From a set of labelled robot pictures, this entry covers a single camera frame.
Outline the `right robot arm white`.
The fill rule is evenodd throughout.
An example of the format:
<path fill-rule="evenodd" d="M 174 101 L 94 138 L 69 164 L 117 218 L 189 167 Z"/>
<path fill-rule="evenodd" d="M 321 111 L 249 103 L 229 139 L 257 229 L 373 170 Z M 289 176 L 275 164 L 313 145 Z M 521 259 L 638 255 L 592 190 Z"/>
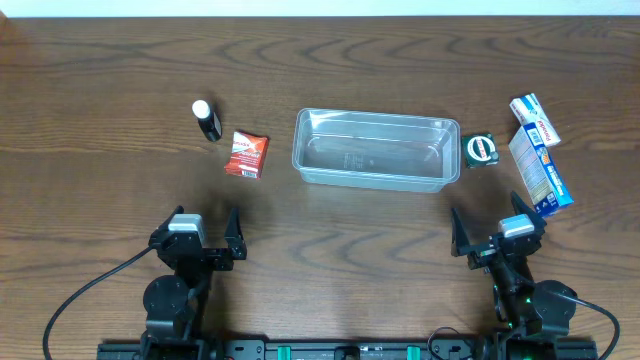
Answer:
<path fill-rule="evenodd" d="M 451 255 L 465 257 L 471 270 L 485 270 L 493 280 L 496 316 L 507 328 L 486 341 L 490 359 L 558 358 L 557 342 L 569 335 L 577 294 L 559 281 L 533 279 L 527 258 L 541 248 L 547 222 L 515 192 L 511 204 L 515 215 L 478 244 L 453 208 Z"/>

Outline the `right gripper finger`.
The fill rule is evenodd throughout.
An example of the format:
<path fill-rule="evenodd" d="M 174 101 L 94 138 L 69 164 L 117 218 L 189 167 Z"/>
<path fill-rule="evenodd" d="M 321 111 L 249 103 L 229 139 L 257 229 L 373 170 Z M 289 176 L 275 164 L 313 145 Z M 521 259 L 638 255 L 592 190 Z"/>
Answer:
<path fill-rule="evenodd" d="M 452 241 L 451 255 L 466 256 L 471 252 L 471 245 L 464 224 L 455 208 L 451 209 Z"/>
<path fill-rule="evenodd" d="M 543 231 L 547 222 L 515 192 L 510 193 L 511 204 L 516 215 L 526 215 L 537 231 Z"/>

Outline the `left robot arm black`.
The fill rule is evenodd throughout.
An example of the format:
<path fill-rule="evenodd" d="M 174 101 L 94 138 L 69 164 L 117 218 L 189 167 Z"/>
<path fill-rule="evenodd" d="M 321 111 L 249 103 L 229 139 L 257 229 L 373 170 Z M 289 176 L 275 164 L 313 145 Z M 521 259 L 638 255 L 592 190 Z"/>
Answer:
<path fill-rule="evenodd" d="M 187 214 L 181 206 L 151 233 L 148 245 L 173 273 L 156 278 L 144 291 L 144 340 L 149 345 L 194 344 L 212 275 L 231 271 L 236 260 L 247 258 L 236 208 L 224 232 L 227 245 L 207 248 L 205 240 L 202 216 Z"/>

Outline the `blue Kool Fever box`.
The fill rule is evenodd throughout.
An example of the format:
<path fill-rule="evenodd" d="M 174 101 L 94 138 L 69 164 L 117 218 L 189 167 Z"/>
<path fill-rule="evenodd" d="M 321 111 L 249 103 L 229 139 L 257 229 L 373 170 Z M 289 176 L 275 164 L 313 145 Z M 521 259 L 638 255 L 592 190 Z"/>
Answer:
<path fill-rule="evenodd" d="M 550 217 L 574 200 L 534 124 L 521 125 L 509 150 L 533 205 L 541 217 Z"/>

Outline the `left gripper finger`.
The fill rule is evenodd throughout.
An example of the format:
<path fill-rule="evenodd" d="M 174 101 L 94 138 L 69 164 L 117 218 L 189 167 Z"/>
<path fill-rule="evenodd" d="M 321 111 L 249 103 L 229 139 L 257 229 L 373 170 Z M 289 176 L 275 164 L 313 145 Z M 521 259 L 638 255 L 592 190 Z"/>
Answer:
<path fill-rule="evenodd" d="M 169 224 L 171 223 L 172 219 L 178 215 L 178 214 L 183 214 L 184 213 L 184 207 L 181 205 L 178 205 L 173 212 L 157 227 L 158 230 L 160 231 L 167 231 L 169 229 Z"/>
<path fill-rule="evenodd" d="M 245 260 L 247 258 L 247 247 L 242 234 L 239 210 L 237 208 L 231 209 L 224 239 L 234 260 Z"/>

